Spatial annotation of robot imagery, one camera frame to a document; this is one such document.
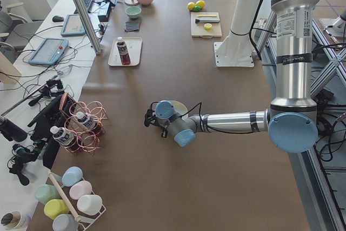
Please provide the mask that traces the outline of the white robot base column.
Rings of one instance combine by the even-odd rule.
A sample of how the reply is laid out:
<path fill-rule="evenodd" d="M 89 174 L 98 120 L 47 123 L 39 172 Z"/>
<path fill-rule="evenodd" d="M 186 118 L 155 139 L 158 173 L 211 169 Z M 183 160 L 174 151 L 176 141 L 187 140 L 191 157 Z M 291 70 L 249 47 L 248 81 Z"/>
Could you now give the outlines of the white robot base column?
<path fill-rule="evenodd" d="M 253 67 L 250 30 L 260 0 L 237 0 L 228 36 L 214 43 L 217 67 Z"/>

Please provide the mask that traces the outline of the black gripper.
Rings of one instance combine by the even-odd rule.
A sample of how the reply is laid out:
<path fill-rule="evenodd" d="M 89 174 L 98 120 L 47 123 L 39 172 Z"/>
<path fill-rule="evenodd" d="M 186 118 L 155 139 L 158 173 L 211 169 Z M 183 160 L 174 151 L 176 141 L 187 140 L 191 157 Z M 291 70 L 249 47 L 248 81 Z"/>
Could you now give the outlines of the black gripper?
<path fill-rule="evenodd" d="M 167 137 L 168 136 L 168 124 L 165 125 L 161 125 L 160 126 L 162 128 L 162 133 L 161 133 L 161 137 Z"/>

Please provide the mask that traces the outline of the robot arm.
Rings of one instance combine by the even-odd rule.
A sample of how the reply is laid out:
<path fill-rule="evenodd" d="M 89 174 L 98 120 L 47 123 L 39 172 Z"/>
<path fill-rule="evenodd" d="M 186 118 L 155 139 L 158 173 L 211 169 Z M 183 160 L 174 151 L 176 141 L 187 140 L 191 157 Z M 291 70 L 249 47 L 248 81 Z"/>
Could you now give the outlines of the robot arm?
<path fill-rule="evenodd" d="M 267 131 L 289 153 L 310 149 L 318 136 L 316 103 L 310 96 L 312 11 L 319 0 L 271 0 L 277 18 L 276 96 L 265 111 L 197 114 L 183 118 L 170 101 L 160 101 L 150 124 L 185 147 L 197 132 L 251 134 Z"/>

